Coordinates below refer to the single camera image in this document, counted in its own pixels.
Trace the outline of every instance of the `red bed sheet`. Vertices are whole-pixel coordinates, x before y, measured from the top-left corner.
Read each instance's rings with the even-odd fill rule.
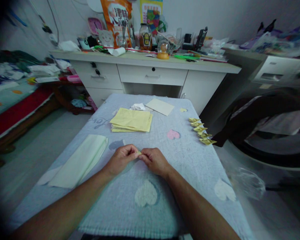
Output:
[[[42,85],[32,94],[0,114],[0,138],[31,116],[35,110],[50,99],[53,90]]]

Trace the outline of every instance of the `wall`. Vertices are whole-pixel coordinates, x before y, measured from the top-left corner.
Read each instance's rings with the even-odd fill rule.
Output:
[[[96,17],[86,0],[50,0],[59,28],[60,41],[72,40],[77,43],[77,34],[89,32],[86,20]],[[33,0],[54,34],[57,33],[46,0]],[[140,1],[132,4],[136,30],[140,26]],[[54,47],[48,35],[41,29],[42,24],[28,0],[15,1],[13,10],[28,27],[13,27],[3,20],[0,32],[0,49],[23,50],[43,59]],[[163,14],[168,22],[168,31],[182,28],[182,34],[198,33],[208,26],[208,36],[221,39],[230,37],[243,43],[254,37],[260,22],[267,26],[277,18],[276,28],[289,30],[300,25],[300,0],[163,0]]]

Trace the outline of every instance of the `tiled floor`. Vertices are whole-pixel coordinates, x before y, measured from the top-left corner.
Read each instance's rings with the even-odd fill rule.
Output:
[[[0,212],[6,219],[63,149],[85,125],[90,114],[73,115],[59,109],[15,142],[16,150],[1,155]]]
[[[215,150],[228,173],[242,167],[256,173],[266,184],[276,184],[283,176],[291,176],[288,171],[240,156],[229,142],[223,148],[215,147]],[[282,194],[290,193],[279,195],[277,192],[266,191],[261,200],[255,200],[248,198],[239,188],[234,188],[257,240],[300,239],[300,220],[291,206],[281,198]]]
[[[38,123],[16,143],[16,150],[2,155],[6,165],[0,168],[0,209],[7,218],[41,175],[76,136],[91,115],[74,116],[57,110]],[[289,173],[245,159],[227,148],[215,147],[224,167],[243,167],[258,174],[266,183],[277,183]],[[253,200],[236,191],[257,240],[300,239],[300,221],[275,192]],[[72,239],[80,239],[74,234]]]

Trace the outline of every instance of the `orange bag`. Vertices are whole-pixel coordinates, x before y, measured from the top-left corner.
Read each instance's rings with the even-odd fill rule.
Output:
[[[122,21],[126,22],[125,39],[128,47],[132,47],[130,33],[128,30],[128,20],[131,18],[132,4],[127,0],[100,0],[103,14],[107,22],[108,30],[112,31],[114,47],[120,47],[122,42]]]

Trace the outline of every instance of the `desk drawer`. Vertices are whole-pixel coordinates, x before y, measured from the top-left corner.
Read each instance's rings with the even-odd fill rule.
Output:
[[[183,86],[188,70],[117,64],[121,82]]]
[[[86,88],[122,89],[116,64],[95,63],[97,68],[85,61],[71,61],[71,64]]]
[[[97,107],[100,107],[112,93],[123,93],[123,90],[86,88]]]

